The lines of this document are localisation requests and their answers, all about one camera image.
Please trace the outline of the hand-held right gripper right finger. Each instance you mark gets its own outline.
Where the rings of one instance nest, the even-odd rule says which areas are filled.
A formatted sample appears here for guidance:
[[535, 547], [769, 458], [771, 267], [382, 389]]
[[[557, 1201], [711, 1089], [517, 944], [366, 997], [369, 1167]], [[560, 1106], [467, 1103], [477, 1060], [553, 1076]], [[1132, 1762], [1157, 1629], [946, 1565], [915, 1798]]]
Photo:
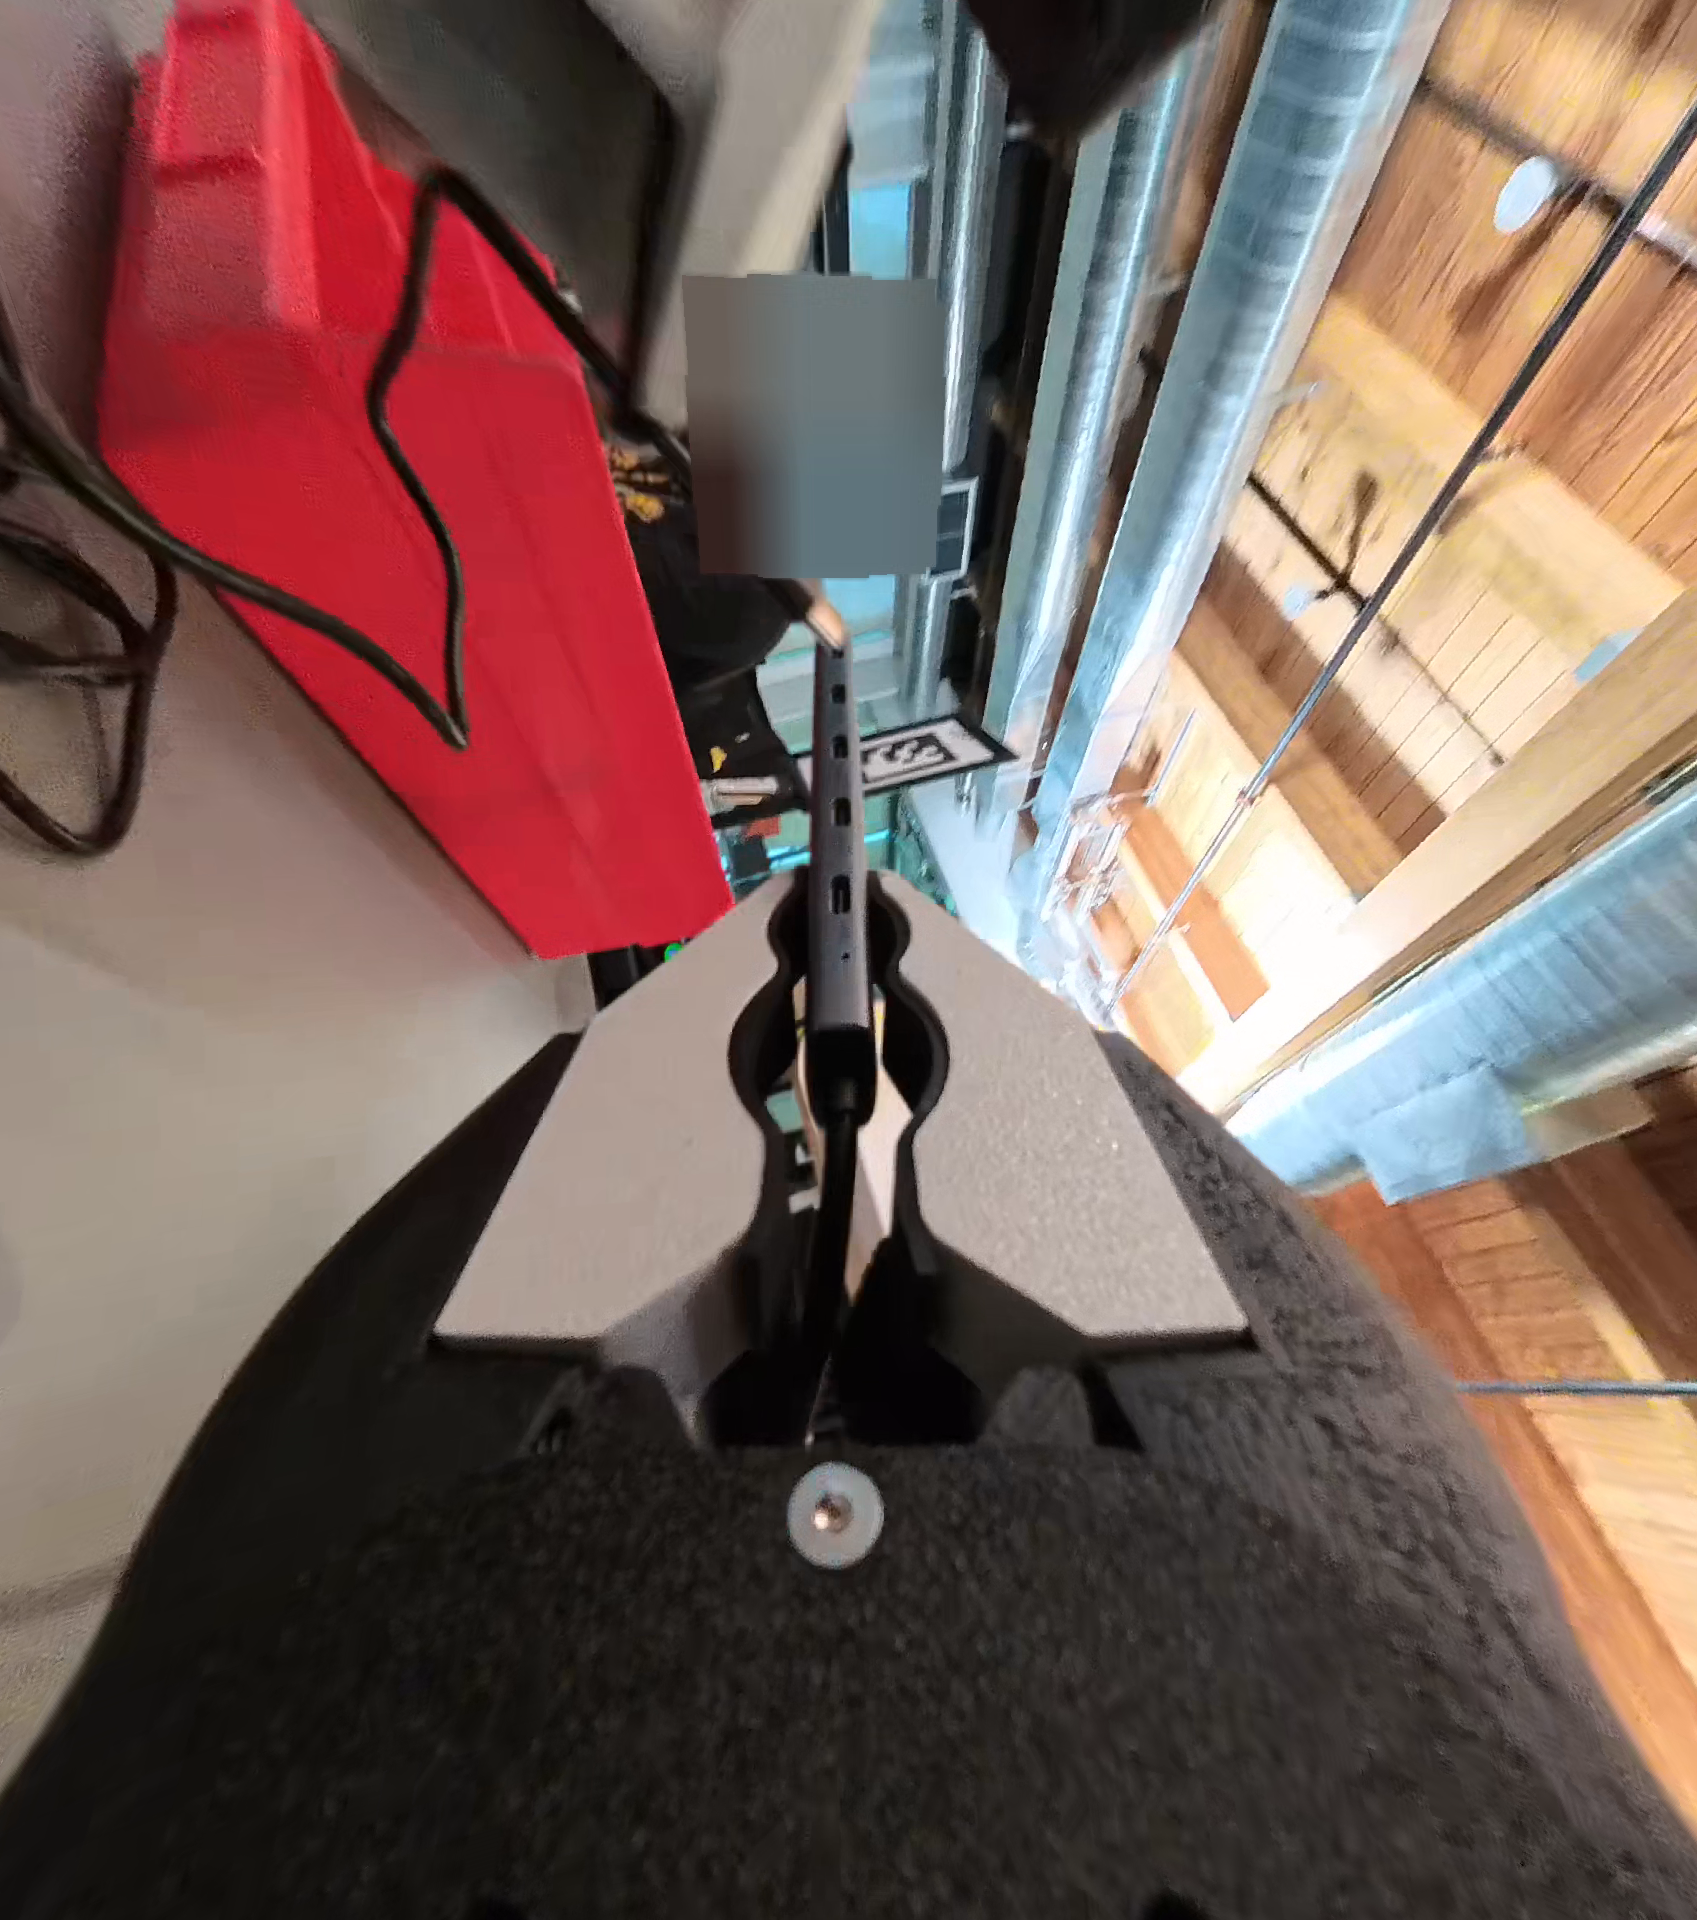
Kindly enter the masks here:
[[868, 896], [909, 1111], [893, 1241], [933, 1352], [1230, 1352], [1251, 1323], [1101, 1035], [894, 877]]

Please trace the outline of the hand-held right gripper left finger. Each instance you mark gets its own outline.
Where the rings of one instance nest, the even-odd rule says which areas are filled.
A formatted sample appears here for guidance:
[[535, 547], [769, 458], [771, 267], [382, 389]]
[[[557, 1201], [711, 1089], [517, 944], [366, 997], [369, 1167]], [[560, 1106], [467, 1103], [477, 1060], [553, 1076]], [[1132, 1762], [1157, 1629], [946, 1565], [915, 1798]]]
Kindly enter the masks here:
[[434, 1323], [450, 1348], [736, 1359], [767, 1144], [730, 1043], [771, 989], [776, 877], [581, 1035]]

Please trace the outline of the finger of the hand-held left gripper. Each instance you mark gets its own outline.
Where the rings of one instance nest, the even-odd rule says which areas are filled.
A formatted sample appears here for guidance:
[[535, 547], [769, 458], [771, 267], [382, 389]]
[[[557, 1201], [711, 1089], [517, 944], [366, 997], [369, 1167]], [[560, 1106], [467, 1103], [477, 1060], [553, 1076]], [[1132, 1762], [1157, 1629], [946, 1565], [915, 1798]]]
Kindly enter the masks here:
[[542, 253], [627, 374], [661, 301], [679, 122], [583, 3], [301, 3], [369, 153], [450, 167]]
[[596, 3], [674, 124], [639, 380], [687, 427], [682, 282], [789, 274], [847, 139], [866, 66], [863, 3]]

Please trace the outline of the grey hub with black cable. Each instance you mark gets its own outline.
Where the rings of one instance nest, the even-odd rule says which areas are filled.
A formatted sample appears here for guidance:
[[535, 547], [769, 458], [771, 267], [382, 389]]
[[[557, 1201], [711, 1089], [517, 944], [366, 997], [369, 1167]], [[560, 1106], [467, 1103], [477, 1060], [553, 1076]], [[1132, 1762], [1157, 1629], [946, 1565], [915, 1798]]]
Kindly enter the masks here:
[[854, 1276], [860, 1132], [875, 1111], [879, 1083], [866, 956], [863, 748], [854, 659], [844, 640], [825, 640], [815, 655], [811, 790], [804, 1087], [821, 1163], [793, 1362], [804, 1443], [825, 1434], [831, 1423], [832, 1352]]

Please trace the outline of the red plastic bin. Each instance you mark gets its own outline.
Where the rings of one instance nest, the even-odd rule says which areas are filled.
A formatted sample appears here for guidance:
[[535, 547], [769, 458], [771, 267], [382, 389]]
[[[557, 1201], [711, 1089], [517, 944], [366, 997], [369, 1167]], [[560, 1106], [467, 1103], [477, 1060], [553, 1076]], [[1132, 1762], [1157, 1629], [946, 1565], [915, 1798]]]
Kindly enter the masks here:
[[[175, 4], [139, 66], [95, 407], [108, 466], [164, 529], [441, 701], [439, 558], [366, 417], [411, 197], [299, 13]], [[583, 379], [447, 212], [388, 419], [467, 570], [465, 750], [330, 642], [235, 606], [542, 959], [684, 943], [730, 905]]]

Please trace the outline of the grey desk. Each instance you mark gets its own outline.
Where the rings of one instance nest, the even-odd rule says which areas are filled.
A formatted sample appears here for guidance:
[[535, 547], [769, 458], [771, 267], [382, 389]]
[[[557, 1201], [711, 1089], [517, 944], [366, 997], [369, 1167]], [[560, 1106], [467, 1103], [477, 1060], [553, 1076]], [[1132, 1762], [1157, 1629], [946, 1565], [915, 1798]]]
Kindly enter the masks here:
[[562, 1028], [531, 959], [209, 598], [138, 818], [0, 818], [0, 1780], [284, 1296]]

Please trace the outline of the black power station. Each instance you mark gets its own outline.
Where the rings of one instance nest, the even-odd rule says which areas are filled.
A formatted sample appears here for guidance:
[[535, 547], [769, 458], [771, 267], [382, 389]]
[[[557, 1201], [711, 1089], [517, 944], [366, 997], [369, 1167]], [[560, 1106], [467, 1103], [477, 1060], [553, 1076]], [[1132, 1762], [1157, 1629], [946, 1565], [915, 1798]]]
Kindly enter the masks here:
[[653, 972], [674, 960], [693, 939], [672, 939], [661, 944], [624, 944], [596, 949], [584, 954], [594, 1013], [604, 1013], [627, 997]]

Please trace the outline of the black framed tag sign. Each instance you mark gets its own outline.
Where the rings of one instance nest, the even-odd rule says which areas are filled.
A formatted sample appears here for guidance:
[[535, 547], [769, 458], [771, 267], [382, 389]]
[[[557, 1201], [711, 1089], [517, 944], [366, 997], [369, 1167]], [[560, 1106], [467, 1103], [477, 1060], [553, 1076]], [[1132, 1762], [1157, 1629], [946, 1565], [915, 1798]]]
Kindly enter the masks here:
[[1015, 760], [989, 733], [951, 712], [859, 737], [860, 790], [866, 800], [944, 779], [985, 772]]

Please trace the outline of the silver round duct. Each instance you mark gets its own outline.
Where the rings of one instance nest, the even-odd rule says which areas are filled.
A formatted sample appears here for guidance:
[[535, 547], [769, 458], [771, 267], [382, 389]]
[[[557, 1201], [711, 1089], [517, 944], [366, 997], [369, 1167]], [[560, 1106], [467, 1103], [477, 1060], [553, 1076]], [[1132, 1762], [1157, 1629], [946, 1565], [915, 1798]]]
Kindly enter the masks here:
[[986, 733], [1026, 770], [1042, 763], [1157, 236], [1178, 193], [1214, 37], [1203, 30], [1073, 154], [985, 701]]

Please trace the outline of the foil wrapped duct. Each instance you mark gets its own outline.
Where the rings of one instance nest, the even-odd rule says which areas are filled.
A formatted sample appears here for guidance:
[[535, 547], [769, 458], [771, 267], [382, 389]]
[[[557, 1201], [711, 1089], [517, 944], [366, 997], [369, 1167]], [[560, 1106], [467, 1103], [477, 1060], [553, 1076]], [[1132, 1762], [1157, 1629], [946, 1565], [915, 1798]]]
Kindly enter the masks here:
[[1042, 923], [1076, 806], [1107, 795], [1164, 683], [1444, 13], [1273, 8], [1015, 866], [1016, 949], [1039, 972], [1060, 966]]

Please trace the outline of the silver spiral duct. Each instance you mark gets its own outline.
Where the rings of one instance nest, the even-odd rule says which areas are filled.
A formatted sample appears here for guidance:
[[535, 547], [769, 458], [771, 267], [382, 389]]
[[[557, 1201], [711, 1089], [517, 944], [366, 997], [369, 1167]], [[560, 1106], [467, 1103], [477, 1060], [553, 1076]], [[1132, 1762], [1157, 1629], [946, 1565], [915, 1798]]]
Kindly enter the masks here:
[[1697, 782], [1252, 1093], [1290, 1188], [1389, 1204], [1609, 1140], [1587, 1111], [1697, 1056]]

